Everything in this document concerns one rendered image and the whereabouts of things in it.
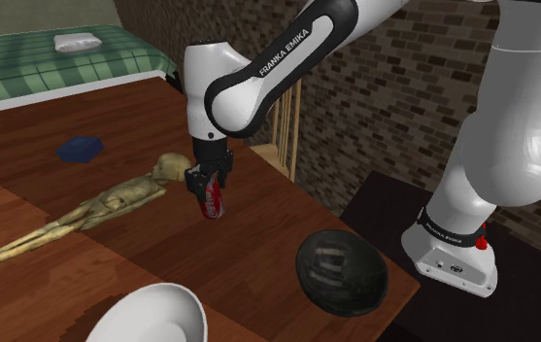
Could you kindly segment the dark blue hexagonal box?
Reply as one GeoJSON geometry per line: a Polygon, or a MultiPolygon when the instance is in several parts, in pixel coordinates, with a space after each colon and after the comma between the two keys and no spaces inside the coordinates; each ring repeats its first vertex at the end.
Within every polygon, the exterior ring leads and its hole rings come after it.
{"type": "Polygon", "coordinates": [[[95,136],[75,136],[55,150],[63,162],[88,163],[104,150],[102,141],[95,136]]]}

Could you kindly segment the bed with green plaid cover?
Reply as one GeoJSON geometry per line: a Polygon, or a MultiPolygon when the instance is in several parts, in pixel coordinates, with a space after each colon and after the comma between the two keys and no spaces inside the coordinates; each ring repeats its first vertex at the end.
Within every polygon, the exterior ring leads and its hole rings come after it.
{"type": "Polygon", "coordinates": [[[180,88],[176,63],[116,25],[90,25],[0,35],[0,111],[160,78],[180,88]],[[101,46],[60,52],[58,35],[90,33],[101,46]]]}

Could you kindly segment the dark robot stand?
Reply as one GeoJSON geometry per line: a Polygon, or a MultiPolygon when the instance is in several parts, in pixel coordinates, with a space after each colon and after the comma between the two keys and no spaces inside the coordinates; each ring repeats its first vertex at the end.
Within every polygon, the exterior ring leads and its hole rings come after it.
{"type": "Polygon", "coordinates": [[[491,222],[498,282],[490,297],[425,277],[400,239],[429,198],[427,190],[373,171],[340,217],[421,284],[377,342],[541,342],[541,252],[491,222]]]}

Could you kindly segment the white bowl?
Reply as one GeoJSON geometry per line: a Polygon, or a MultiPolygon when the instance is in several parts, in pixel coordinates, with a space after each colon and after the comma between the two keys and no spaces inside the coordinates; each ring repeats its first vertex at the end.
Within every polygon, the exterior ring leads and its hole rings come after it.
{"type": "Polygon", "coordinates": [[[152,284],[114,304],[85,342],[208,342],[207,318],[188,288],[152,284]]]}

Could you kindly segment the red soda can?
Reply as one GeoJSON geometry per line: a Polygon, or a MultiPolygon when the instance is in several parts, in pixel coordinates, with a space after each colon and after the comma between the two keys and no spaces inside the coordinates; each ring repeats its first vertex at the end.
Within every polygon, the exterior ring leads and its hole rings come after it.
{"type": "Polygon", "coordinates": [[[218,174],[204,178],[201,186],[199,206],[203,216],[210,220],[219,219],[224,213],[224,205],[218,174]]]}

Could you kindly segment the yellow skeleton figure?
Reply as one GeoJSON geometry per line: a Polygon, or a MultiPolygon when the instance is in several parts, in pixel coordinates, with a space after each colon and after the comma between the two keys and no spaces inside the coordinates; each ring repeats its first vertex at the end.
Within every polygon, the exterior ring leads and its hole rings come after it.
{"type": "Polygon", "coordinates": [[[0,262],[33,251],[65,235],[131,213],[167,192],[168,183],[182,182],[190,160],[175,153],[162,154],[152,171],[109,188],[82,202],[76,209],[54,222],[0,247],[0,262]]]}

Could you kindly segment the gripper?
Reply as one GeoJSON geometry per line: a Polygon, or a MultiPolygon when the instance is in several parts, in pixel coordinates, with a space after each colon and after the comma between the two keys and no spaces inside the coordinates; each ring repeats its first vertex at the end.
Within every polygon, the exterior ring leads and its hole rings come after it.
{"type": "Polygon", "coordinates": [[[217,173],[219,187],[225,188],[232,170],[233,151],[227,147],[226,138],[214,141],[193,138],[192,143],[196,165],[185,171],[186,187],[198,202],[205,202],[209,176],[217,173]]]}

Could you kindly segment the wooden chair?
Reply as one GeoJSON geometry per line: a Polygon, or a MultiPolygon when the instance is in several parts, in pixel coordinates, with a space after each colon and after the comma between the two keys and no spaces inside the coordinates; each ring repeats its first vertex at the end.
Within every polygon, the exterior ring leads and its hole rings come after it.
{"type": "Polygon", "coordinates": [[[271,166],[295,182],[302,81],[298,80],[274,103],[269,144],[251,146],[271,166]]]}

